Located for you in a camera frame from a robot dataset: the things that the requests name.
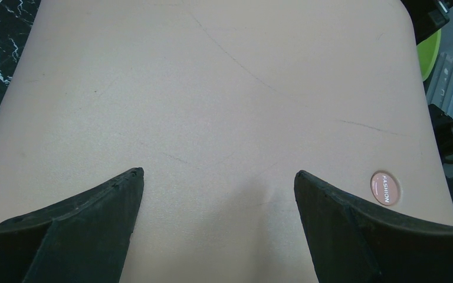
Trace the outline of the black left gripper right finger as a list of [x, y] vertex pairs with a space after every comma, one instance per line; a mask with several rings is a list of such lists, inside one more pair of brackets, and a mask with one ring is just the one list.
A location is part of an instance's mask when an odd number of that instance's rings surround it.
[[383, 208], [303, 170], [294, 194], [320, 282], [453, 282], [453, 226]]

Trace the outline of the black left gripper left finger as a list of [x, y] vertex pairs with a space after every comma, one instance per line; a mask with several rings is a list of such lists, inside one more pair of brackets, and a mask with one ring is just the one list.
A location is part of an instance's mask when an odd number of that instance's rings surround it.
[[0, 223], [0, 282], [118, 282], [144, 191], [135, 167]]

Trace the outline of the pink hard-shell suitcase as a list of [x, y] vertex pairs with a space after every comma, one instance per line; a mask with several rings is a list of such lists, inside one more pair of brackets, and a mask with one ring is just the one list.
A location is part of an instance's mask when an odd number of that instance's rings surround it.
[[0, 106], [0, 222], [142, 167], [122, 282], [316, 282], [305, 170], [453, 226], [400, 1], [42, 1]]

